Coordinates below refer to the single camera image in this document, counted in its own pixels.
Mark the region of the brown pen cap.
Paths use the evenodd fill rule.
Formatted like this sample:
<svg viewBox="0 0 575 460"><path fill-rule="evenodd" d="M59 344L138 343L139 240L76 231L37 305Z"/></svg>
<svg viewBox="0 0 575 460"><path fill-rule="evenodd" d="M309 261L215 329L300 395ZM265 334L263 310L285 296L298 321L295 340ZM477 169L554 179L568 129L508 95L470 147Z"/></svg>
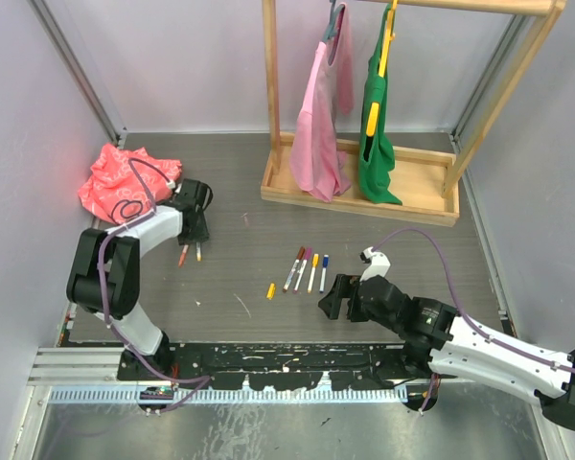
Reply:
<svg viewBox="0 0 575 460"><path fill-rule="evenodd" d="M306 247L305 247L305 246L301 246L301 247L299 248L299 251L298 251L297 256L296 256L296 260L297 260L297 261L301 261L301 260L303 259L303 256L304 256L304 254L305 254L305 251L306 251Z"/></svg>

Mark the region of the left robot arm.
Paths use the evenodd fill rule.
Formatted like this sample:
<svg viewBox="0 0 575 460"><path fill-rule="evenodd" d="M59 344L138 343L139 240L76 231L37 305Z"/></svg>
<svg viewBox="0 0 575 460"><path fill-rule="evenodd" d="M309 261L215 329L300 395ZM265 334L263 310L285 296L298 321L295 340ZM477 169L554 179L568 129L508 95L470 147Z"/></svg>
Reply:
<svg viewBox="0 0 575 460"><path fill-rule="evenodd" d="M138 367L152 380L173 368L168 336L140 303L141 260L161 243L175 239L185 247L210 238L205 212L211 187L184 179L172 195L144 214L107 230L80 235L66 286L68 300L102 319L119 337Z"/></svg>

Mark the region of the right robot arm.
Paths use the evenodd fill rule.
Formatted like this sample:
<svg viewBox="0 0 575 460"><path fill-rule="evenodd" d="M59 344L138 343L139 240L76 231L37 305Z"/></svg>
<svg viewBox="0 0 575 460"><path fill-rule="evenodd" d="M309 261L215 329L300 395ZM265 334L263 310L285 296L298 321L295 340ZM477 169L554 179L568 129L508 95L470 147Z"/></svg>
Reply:
<svg viewBox="0 0 575 460"><path fill-rule="evenodd" d="M555 352L490 329L438 300L411 297L386 279L339 275L318 303L337 319L373 321L403 342L401 364L414 378L473 380L540 407L557 426L575 431L575 349Z"/></svg>

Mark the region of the purple capped white pen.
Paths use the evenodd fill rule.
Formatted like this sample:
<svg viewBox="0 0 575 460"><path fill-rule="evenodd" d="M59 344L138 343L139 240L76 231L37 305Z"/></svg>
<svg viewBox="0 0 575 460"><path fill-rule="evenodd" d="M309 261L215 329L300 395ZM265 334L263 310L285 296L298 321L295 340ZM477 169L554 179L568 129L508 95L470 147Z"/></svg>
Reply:
<svg viewBox="0 0 575 460"><path fill-rule="evenodd" d="M292 290L294 293L296 293L296 292L299 291L299 288L300 288L300 285L301 285L301 282L302 282L302 278L303 278L303 275L304 275L304 271L305 271L307 262L308 262L308 261L307 261L306 259L303 259L303 261L301 262L301 264L300 264L300 266L299 266L299 269L298 269L298 272L297 272L296 282L295 282L294 287L293 287L293 290Z"/></svg>

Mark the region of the blue capped white pen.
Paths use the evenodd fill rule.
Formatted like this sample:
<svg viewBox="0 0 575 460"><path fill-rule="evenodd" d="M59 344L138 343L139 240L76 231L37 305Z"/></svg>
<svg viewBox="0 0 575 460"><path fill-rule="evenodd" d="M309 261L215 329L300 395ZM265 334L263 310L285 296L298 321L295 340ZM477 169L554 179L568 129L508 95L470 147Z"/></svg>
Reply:
<svg viewBox="0 0 575 460"><path fill-rule="evenodd" d="M327 268L323 266L321 270L320 285L319 285L320 293L323 293L325 290L326 274L327 274Z"/></svg>

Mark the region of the orange marker pen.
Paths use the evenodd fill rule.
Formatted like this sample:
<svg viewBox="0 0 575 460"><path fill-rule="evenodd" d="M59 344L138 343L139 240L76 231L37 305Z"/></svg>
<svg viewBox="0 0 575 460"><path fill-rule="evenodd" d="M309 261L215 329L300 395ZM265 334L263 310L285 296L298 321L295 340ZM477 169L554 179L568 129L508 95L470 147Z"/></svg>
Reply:
<svg viewBox="0 0 575 460"><path fill-rule="evenodd" d="M188 244L184 244L179 260L178 260L178 267L182 267L185 264L186 258L187 258L187 253L188 253L188 249L189 249L189 245Z"/></svg>

